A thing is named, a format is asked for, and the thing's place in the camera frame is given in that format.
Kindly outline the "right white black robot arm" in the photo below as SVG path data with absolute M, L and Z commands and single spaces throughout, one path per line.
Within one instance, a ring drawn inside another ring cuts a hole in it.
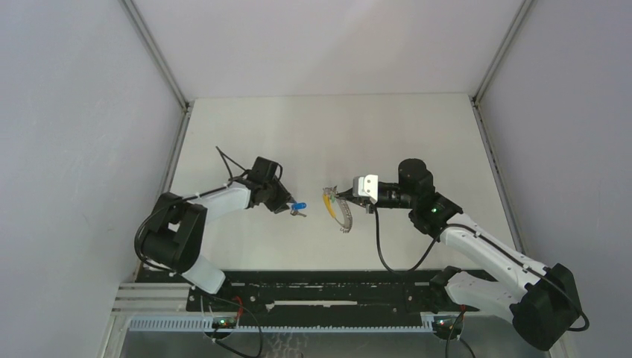
M 567 267 L 531 259 L 483 229 L 436 190 L 433 175 L 422 160 L 403 160 L 397 174 L 396 183 L 380 181 L 377 175 L 361 175 L 344 192 L 325 188 L 323 202 L 330 216 L 335 215 L 332 205 L 339 206 L 344 216 L 339 224 L 345 233 L 353 226 L 351 204 L 376 218 L 380 209 L 407 210 L 413 226 L 430 236 L 433 245 L 456 250 L 492 277 L 485 280 L 461 268 L 446 267 L 431 281 L 435 307 L 450 310 L 457 304 L 501 318 L 540 351 L 550 350 L 567 332 L 590 327 L 574 275 Z

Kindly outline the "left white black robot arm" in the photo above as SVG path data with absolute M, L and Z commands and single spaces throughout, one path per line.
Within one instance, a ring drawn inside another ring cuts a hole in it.
M 207 224 L 230 213 L 260 204 L 274 214 L 306 208 L 281 182 L 282 166 L 257 157 L 253 166 L 229 177 L 222 186 L 183 197 L 162 193 L 139 225 L 134 250 L 150 267 L 178 274 L 204 291 L 204 301 L 216 311 L 227 309 L 233 291 L 224 285 L 225 273 L 201 252 Z

